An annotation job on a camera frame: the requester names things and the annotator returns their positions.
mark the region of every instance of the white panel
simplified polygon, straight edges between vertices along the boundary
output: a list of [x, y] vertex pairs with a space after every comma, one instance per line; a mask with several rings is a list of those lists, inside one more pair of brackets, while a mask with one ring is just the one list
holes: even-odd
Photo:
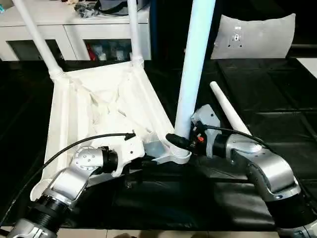
[[90, 60], [85, 42], [78, 34], [76, 26], [64, 25], [66, 34], [78, 60]]
[[151, 37], [150, 37], [150, 25], [139, 24], [139, 34], [141, 41], [141, 51], [144, 60], [151, 60]]
[[68, 33], [81, 39], [130, 39], [129, 24], [65, 25]]

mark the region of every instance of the black cable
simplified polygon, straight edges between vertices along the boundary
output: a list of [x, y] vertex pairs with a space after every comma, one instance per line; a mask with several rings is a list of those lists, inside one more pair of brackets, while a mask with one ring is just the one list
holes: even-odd
[[47, 160], [47, 162], [45, 164], [43, 164], [43, 166], [37, 170], [27, 181], [26, 183], [23, 185], [23, 187], [19, 190], [19, 192], [17, 193], [17, 195], [14, 197], [11, 205], [9, 206], [8, 210], [6, 211], [4, 217], [1, 219], [0, 222], [0, 228], [2, 227], [4, 221], [6, 220], [8, 214], [10, 213], [12, 207], [14, 206], [14, 204], [16, 203], [17, 199], [20, 197], [20, 195], [22, 194], [22, 192], [26, 189], [26, 187], [29, 185], [29, 183], [43, 170], [45, 169], [51, 162], [53, 162], [54, 159], [56, 159], [58, 156], [60, 156], [62, 153], [64, 153], [65, 151], [69, 150], [70, 148], [89, 141], [89, 140], [93, 140], [93, 139], [98, 139], [98, 138], [102, 138], [102, 137], [110, 137], [110, 136], [126, 136], [128, 138], [132, 138], [133, 136], [135, 136], [135, 133], [111, 133], [111, 134], [102, 134], [102, 135], [94, 135], [94, 136], [90, 136], [87, 137], [85, 139], [79, 140], [75, 143], [72, 143], [70, 145], [68, 145], [67, 147], [65, 147], [64, 149], [58, 151], [55, 155], [53, 155], [49, 160]]
[[221, 130], [223, 132], [229, 132], [232, 134], [238, 134], [238, 135], [245, 136], [251, 140], [254, 140], [258, 144], [263, 145], [264, 147], [266, 147], [266, 149], [270, 150], [271, 152], [277, 154], [267, 143], [265, 143], [263, 140], [261, 140], [260, 138], [258, 138], [256, 136], [249, 135], [249, 134], [246, 134], [246, 133], [238, 131], [238, 130], [232, 130], [232, 129], [227, 129], [227, 128], [223, 128], [223, 127], [213, 126], [213, 125], [204, 125], [204, 127], [206, 129]]

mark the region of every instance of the black table surface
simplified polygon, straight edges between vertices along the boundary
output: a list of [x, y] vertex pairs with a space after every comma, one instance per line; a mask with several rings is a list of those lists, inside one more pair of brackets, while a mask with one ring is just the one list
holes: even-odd
[[[65, 71], [107, 63], [67, 61]], [[175, 121], [182, 68], [152, 61], [145, 71], [171, 122]], [[44, 161], [53, 83], [43, 62], [0, 62], [2, 216], [28, 176]], [[209, 60], [196, 107], [210, 104], [230, 128], [209, 88], [218, 82], [253, 135], [291, 165], [317, 197], [317, 79], [295, 59]], [[7, 225], [23, 217], [29, 193], [17, 201]], [[222, 158], [192, 157], [87, 189], [65, 226], [97, 229], [274, 230], [264, 203], [242, 173]]]

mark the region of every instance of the black connector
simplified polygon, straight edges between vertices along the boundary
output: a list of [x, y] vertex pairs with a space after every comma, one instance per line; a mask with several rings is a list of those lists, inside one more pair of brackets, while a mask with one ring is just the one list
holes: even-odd
[[279, 228], [301, 227], [317, 219], [312, 207], [301, 193], [278, 201], [266, 202], [266, 206]]
[[118, 167], [118, 155], [113, 150], [109, 150], [108, 146], [100, 147], [103, 153], [104, 165], [102, 171], [104, 173], [111, 173]]
[[136, 136], [135, 133], [126, 133], [124, 140], [129, 140], [133, 138], [134, 136]]
[[230, 135], [218, 134], [214, 139], [212, 153], [219, 157], [226, 157], [226, 145]]
[[189, 150], [190, 149], [190, 140], [181, 137], [179, 135], [175, 135], [175, 134], [170, 134], [168, 133], [166, 136], [166, 139], [172, 143], [173, 145], [176, 145], [177, 147], [181, 148], [181, 149], [185, 149], [185, 150]]

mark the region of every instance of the tapered white rod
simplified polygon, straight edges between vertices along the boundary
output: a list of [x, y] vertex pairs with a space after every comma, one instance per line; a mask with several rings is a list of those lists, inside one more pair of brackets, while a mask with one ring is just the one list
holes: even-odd
[[43, 39], [39, 32], [37, 25], [34, 23], [29, 10], [24, 4], [23, 0], [13, 0], [14, 5], [20, 12], [26, 27], [28, 28], [34, 44], [38, 48], [47, 68], [49, 69], [50, 76], [56, 75], [62, 72], [62, 69], [58, 66], [52, 52], [50, 51], [46, 41]]
[[[186, 138], [195, 110], [214, 4], [215, 0], [193, 0], [175, 122], [175, 134]], [[172, 151], [177, 157], [188, 154], [178, 147], [173, 147]]]
[[128, 12], [130, 19], [132, 63], [144, 65], [139, 38], [138, 8], [136, 0], [128, 0]]
[[222, 92], [222, 90], [219, 88], [218, 84], [216, 82], [211, 82], [210, 88], [218, 99], [218, 102], [221, 105], [224, 113], [226, 114], [232, 128], [234, 130], [238, 130], [251, 135], [247, 126], [243, 123], [236, 110], [234, 110], [233, 106], [231, 105], [225, 94]]

